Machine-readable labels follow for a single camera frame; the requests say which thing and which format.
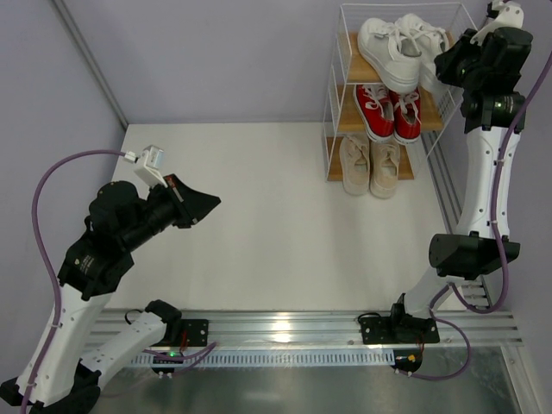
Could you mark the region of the white sneaker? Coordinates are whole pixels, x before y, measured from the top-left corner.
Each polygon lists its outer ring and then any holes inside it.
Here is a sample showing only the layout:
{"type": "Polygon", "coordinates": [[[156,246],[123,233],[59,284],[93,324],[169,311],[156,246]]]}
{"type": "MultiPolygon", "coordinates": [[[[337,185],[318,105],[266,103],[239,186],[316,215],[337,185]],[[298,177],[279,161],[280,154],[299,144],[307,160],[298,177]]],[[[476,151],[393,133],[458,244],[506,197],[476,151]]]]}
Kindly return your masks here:
{"type": "Polygon", "coordinates": [[[420,86],[433,95],[444,93],[447,86],[436,76],[435,57],[451,47],[446,30],[412,13],[400,17],[395,24],[413,38],[421,51],[420,86]]]}
{"type": "Polygon", "coordinates": [[[422,53],[404,29],[369,18],[358,32],[357,47],[390,91],[406,94],[417,88],[422,53]]]}

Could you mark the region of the red canvas sneaker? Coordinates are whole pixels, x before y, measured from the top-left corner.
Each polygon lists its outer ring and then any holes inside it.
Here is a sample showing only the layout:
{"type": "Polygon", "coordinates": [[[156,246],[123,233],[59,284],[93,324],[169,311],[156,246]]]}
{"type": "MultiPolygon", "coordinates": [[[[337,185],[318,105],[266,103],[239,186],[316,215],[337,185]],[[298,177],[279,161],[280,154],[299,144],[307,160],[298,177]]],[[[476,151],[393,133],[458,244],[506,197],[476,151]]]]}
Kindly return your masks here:
{"type": "Polygon", "coordinates": [[[394,138],[401,145],[410,145],[421,136],[421,96],[419,89],[399,94],[389,91],[394,116],[394,138]]]}
{"type": "Polygon", "coordinates": [[[394,116],[389,90],[382,84],[356,85],[353,97],[367,137],[378,143],[390,141],[394,131],[394,116]]]}

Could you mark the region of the beige sneaker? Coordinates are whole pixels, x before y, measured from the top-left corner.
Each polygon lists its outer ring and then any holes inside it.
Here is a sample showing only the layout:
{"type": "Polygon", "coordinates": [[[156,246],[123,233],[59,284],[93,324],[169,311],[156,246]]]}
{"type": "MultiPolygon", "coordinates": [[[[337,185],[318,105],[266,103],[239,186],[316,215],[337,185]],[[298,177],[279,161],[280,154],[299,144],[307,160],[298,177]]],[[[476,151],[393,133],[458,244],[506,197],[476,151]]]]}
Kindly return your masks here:
{"type": "Polygon", "coordinates": [[[339,155],[342,168],[342,185],[352,196],[368,192],[370,181],[369,141],[364,135],[348,135],[342,138],[339,155]]]}
{"type": "Polygon", "coordinates": [[[394,196],[398,185],[400,147],[395,141],[373,142],[370,149],[370,192],[377,198],[394,196]]]}

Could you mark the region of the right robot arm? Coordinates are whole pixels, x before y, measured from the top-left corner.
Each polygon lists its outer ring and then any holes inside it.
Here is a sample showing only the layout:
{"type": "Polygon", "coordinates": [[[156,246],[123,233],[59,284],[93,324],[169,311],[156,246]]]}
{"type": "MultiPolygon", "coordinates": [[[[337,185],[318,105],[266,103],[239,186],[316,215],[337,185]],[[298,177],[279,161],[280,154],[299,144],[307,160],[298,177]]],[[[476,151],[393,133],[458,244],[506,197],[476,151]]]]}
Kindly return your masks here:
{"type": "Polygon", "coordinates": [[[430,268],[392,306],[385,326],[396,342],[429,341],[436,333],[433,310],[464,280],[500,270],[502,290],[493,307],[500,308],[507,297],[509,264],[520,253],[519,243],[510,239],[507,215],[511,168],[529,102],[514,88],[532,40],[521,28],[468,29],[435,59],[438,79],[463,90],[467,187],[455,232],[433,236],[430,268]]]}

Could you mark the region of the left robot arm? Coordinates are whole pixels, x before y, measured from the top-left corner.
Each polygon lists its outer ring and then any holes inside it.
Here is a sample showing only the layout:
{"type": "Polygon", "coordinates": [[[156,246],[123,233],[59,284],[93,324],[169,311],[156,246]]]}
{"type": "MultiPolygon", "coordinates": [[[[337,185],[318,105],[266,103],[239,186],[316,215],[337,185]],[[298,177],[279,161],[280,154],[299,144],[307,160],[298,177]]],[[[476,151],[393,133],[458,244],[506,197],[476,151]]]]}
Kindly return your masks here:
{"type": "Polygon", "coordinates": [[[97,317],[134,265],[132,253],[169,226],[191,228],[220,203],[174,174],[150,188],[145,199],[128,181],[104,185],[58,273],[61,306],[53,309],[40,341],[48,349],[36,350],[19,377],[2,383],[1,398],[15,407],[30,404],[33,413],[87,413],[132,358],[151,346],[179,342],[181,311],[157,299],[114,339],[83,352],[97,317]]]}

